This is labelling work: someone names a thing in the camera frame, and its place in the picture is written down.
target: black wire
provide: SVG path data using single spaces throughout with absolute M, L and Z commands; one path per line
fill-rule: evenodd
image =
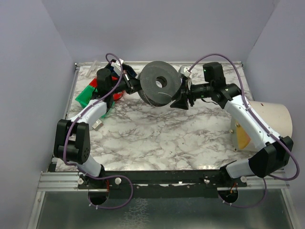
M 213 104 L 215 104 L 215 105 L 218 105 L 217 103 L 212 102 L 212 101 L 208 102 L 208 101 L 205 101 L 204 99 L 201 99 L 201 100 L 204 101 L 205 103 L 213 103 Z

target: white wall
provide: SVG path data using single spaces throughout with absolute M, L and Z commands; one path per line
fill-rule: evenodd
M 42 0 L 76 62 L 245 60 L 278 0 Z
M 75 66 L 40 0 L 0 3 L 0 228 L 26 228 Z
M 254 98 L 284 104 L 293 121 L 293 153 L 300 177 L 290 182 L 299 219 L 305 228 L 305 1 L 281 0 L 245 62 Z M 290 160 L 289 176 L 295 174 Z

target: gray floor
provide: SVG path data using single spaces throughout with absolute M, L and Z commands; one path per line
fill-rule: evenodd
M 262 190 L 241 190 L 236 203 L 252 204 Z M 112 200 L 118 205 L 123 200 Z M 259 207 L 237 209 L 210 198 L 133 199 L 117 210 L 88 206 L 87 193 L 46 193 L 39 229 L 291 229 L 280 189 Z

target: wall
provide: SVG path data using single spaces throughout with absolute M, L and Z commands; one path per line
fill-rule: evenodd
M 76 62 L 245 60 L 278 0 L 42 0 Z
M 281 0 L 245 62 L 254 98 L 284 104 L 293 121 L 293 153 L 300 177 L 290 182 L 291 195 L 305 228 L 305 1 Z M 295 174 L 290 160 L 289 176 Z
M 0 224 L 26 228 L 75 66 L 40 0 L 0 3 Z

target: marble tabletop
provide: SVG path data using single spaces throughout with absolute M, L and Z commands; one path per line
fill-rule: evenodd
M 145 64 L 130 64 L 139 73 Z M 175 69 L 181 65 L 172 64 Z M 223 63 L 227 83 L 239 85 L 229 63 Z M 241 63 L 235 65 L 242 77 L 245 93 L 252 99 Z M 69 118 L 81 111 L 75 98 L 96 76 L 97 66 L 81 66 L 75 86 Z M 193 69 L 193 83 L 204 83 L 202 64 Z M 91 155 L 106 170 L 180 170 L 215 169 L 229 162 L 252 156 L 251 152 L 234 152 L 230 138 L 230 115 L 219 106 L 195 102 L 189 110 L 169 105 L 152 107 L 137 93 L 124 94 L 100 129 L 91 130 Z M 56 171 L 76 171 L 60 159 Z

